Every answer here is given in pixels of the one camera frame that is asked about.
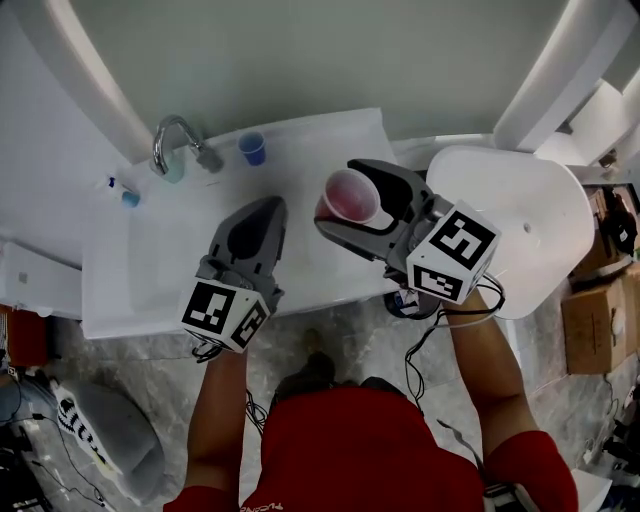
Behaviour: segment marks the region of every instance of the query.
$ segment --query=cardboard box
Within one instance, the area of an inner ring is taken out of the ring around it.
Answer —
[[[573,374],[602,374],[616,368],[627,356],[623,278],[611,284],[576,293],[562,302],[567,369]],[[621,332],[614,335],[615,325]]]
[[[602,189],[598,188],[589,194],[589,205],[593,214],[598,218],[597,220],[602,222],[607,213],[607,203],[604,200]]]
[[[594,225],[593,245],[584,258],[573,269],[573,275],[579,277],[620,260],[621,256],[608,236],[604,236],[598,224]]]
[[[640,351],[640,263],[634,263],[623,278],[627,315],[627,355]]]

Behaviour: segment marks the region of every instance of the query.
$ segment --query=red plastic cup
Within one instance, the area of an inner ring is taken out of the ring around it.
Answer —
[[[346,169],[336,171],[327,180],[316,206],[316,217],[366,224],[380,211],[378,189],[364,174]]]

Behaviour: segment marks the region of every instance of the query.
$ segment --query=red shirt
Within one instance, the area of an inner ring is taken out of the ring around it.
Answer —
[[[485,461],[488,477],[525,487],[541,512],[574,512],[571,473],[544,432],[505,441]],[[438,448],[418,409],[385,391],[345,387],[278,404],[262,439],[262,474],[242,512],[477,511],[476,467]],[[238,511],[237,498],[188,487],[165,512]]]

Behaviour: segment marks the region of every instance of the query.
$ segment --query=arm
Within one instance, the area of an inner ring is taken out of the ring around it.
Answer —
[[[247,354],[222,354],[207,364],[187,451],[186,487],[206,486],[237,497],[242,459]]]
[[[476,289],[464,304],[447,304],[446,308],[469,311],[487,306]],[[460,325],[483,316],[448,315],[447,319],[449,325]],[[538,430],[518,362],[495,320],[452,329],[451,337],[462,380],[480,418],[484,457],[516,434]]]

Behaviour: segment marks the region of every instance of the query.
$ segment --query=white countertop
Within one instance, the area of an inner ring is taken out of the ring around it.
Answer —
[[[289,212],[282,260],[274,275],[285,296],[278,314],[325,307],[397,289],[384,263],[368,262],[324,239],[313,224],[326,178],[352,158],[395,162],[378,109],[327,114],[256,127],[267,161],[249,167],[235,146],[238,133],[209,139],[225,160],[210,174],[189,151],[178,184],[156,176],[148,162],[118,177],[142,197],[129,210],[97,194],[83,245],[83,329],[89,339],[178,329],[180,292],[207,253],[218,223],[238,208],[280,195]]]

